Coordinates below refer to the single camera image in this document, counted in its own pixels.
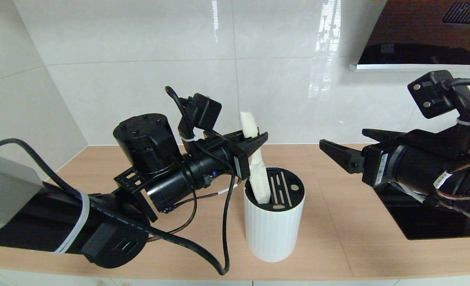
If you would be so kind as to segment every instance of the wooden countertop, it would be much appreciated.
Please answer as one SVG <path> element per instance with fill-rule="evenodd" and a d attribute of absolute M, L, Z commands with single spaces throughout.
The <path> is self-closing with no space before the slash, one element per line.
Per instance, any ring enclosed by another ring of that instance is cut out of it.
<path fill-rule="evenodd" d="M 351 145 L 362 148 L 364 145 Z M 228 215 L 231 268 L 217 272 L 195 253 L 165 241 L 148 244 L 130 263 L 103 269 L 82 255 L 0 247 L 0 268 L 148 279 L 342 280 L 451 276 L 470 274 L 470 238 L 407 240 L 360 174 L 349 175 L 318 145 L 265 145 L 267 166 L 286 168 L 301 178 L 306 201 L 294 252 L 282 262 L 266 263 L 249 250 L 244 237 L 242 186 L 233 192 Z M 118 146 L 88 147 L 59 174 L 88 193 L 115 190 L 113 177 L 129 167 Z M 198 195 L 225 188 L 219 178 Z M 223 261 L 221 217 L 225 195 L 201 199 L 195 220 L 180 235 Z M 171 230 L 190 215 L 192 203 L 154 224 Z"/>

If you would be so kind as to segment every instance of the white knife handle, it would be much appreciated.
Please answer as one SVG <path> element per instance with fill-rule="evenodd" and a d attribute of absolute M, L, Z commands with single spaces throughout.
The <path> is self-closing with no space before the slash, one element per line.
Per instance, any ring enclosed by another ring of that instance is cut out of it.
<path fill-rule="evenodd" d="M 245 138 L 258 136 L 258 126 L 251 112 L 240 112 L 240 123 Z M 251 165 L 262 162 L 262 150 L 258 148 L 251 156 Z"/>

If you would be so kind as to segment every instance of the tile grout line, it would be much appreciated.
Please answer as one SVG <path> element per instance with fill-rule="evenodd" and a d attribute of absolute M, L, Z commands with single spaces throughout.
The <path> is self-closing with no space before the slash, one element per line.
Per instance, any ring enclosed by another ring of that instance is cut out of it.
<path fill-rule="evenodd" d="M 193 62 L 200 60 L 272 60 L 277 58 L 309 58 L 309 59 L 320 59 L 320 58 L 352 58 L 352 56 L 272 56 L 268 58 L 256 57 L 256 58 L 195 58 L 189 60 L 106 60 L 101 62 L 83 62 L 83 63 L 61 63 L 61 64 L 44 64 L 46 67 L 52 66 L 66 66 L 66 65 L 82 65 L 82 64 L 108 64 L 108 63 L 147 63 L 147 62 Z"/>
<path fill-rule="evenodd" d="M 233 12 L 233 0 L 231 0 L 231 25 L 233 27 L 233 54 L 235 55 L 235 86 L 237 90 L 237 110 L 240 114 L 240 95 L 239 95 L 239 71 L 237 70 L 237 44 L 235 43 L 235 13 Z M 242 129 L 239 118 L 239 129 Z"/>
<path fill-rule="evenodd" d="M 38 68 L 41 68 L 41 67 L 46 67 L 46 65 L 42 64 L 40 65 L 39 67 L 34 67 L 34 68 L 31 68 L 31 69 L 27 69 L 27 70 L 24 70 L 24 71 L 20 71 L 20 72 L 17 72 L 17 73 L 13 73 L 13 74 L 9 74 L 9 75 L 6 75 L 6 76 L 2 76 L 0 78 L 1 79 L 4 79 L 4 78 L 7 78 L 9 76 L 14 76 L 14 75 L 17 75 L 17 74 L 20 74 L 20 73 L 24 73 L 24 72 L 27 72 L 27 71 L 31 71 L 31 70 L 35 70 L 35 69 L 38 69 Z"/>
<path fill-rule="evenodd" d="M 311 166 L 311 169 L 312 169 L 313 164 L 311 162 L 311 157 L 307 156 L 307 158 L 308 158 L 309 165 Z M 334 229 L 336 231 L 337 239 L 339 239 L 339 243 L 341 244 L 341 248 L 343 249 L 344 257 L 346 258 L 346 262 L 348 263 L 348 268 L 350 268 L 350 273 L 352 274 L 352 277 L 355 277 L 355 275 L 353 274 L 352 265 L 350 264 L 350 260 L 348 259 L 348 255 L 346 255 L 346 250 L 344 250 L 343 242 L 341 240 L 341 237 L 339 237 L 339 232 L 337 230 L 337 226 L 334 223 L 334 219 L 332 218 L 332 214 L 331 214 L 330 209 L 329 209 L 329 203 L 327 203 L 327 200 L 325 199 L 324 192 L 322 191 L 322 187 L 320 186 L 320 182 L 318 181 L 318 177 L 317 177 L 316 172 L 313 171 L 313 174 L 315 174 L 315 178 L 316 178 L 317 183 L 318 183 L 318 188 L 320 189 L 320 192 L 322 192 L 322 197 L 324 198 L 324 201 L 325 201 L 325 207 L 327 208 L 327 211 L 329 212 L 329 217 L 330 217 L 332 225 L 334 226 Z"/>

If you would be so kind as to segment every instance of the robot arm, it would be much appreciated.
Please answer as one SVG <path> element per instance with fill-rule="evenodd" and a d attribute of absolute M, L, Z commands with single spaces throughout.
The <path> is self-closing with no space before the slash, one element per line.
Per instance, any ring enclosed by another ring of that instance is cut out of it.
<path fill-rule="evenodd" d="M 363 135 L 379 143 L 368 145 L 361 152 L 321 140 L 320 149 L 348 173 L 362 172 L 362 181 L 381 199 L 388 194 L 390 186 L 423 205 L 454 210 L 470 217 L 470 91 L 467 85 L 470 79 L 453 78 L 448 71 L 429 72 L 408 85 L 426 118 L 453 109 L 459 112 L 457 124 L 444 131 L 433 134 L 423 130 L 402 133 L 363 129 Z"/>
<path fill-rule="evenodd" d="M 179 152 L 162 114 L 144 114 L 123 121 L 113 135 L 132 167 L 115 177 L 118 188 L 109 194 L 81 194 L 23 141 L 0 141 L 0 146 L 15 143 L 24 148 L 58 185 L 41 182 L 30 168 L 0 157 L 0 246 L 76 253 L 101 267 L 115 268 L 131 261 L 147 242 L 165 239 L 198 253 L 224 275 L 229 269 L 226 211 L 235 177 L 249 177 L 248 157 L 263 145 L 268 134 L 254 138 L 244 138 L 242 131 L 218 134 L 213 127 L 221 111 L 220 103 L 201 94 L 178 98 L 170 87 L 166 87 L 166 92 L 181 110 L 179 133 L 187 152 Z M 204 139 L 192 133 L 194 127 L 204 130 Z M 221 174 L 232 176 L 223 216 L 224 268 L 202 246 L 173 234 L 178 230 L 164 232 L 153 228 L 151 223 L 157 215 L 144 197 L 146 193 L 158 212 L 168 213 L 187 202 L 181 200 L 192 193 L 195 207 L 185 227 L 196 212 L 195 190 L 207 188 Z"/>

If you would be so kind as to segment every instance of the black cylinder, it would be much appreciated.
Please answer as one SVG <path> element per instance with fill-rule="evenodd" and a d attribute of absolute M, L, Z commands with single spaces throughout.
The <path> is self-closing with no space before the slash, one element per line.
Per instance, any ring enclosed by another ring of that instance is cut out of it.
<path fill-rule="evenodd" d="M 122 121 L 113 136 L 139 174 L 178 168 L 182 156 L 168 119 L 162 114 L 143 114 Z"/>
<path fill-rule="evenodd" d="M 227 159 L 224 149 L 216 150 L 214 154 Z M 173 205 L 193 190 L 210 185 L 214 171 L 224 169 L 226 166 L 223 163 L 207 156 L 199 160 L 187 160 L 178 172 L 153 183 L 152 187 L 148 188 L 147 195 L 158 211 L 173 210 Z"/>

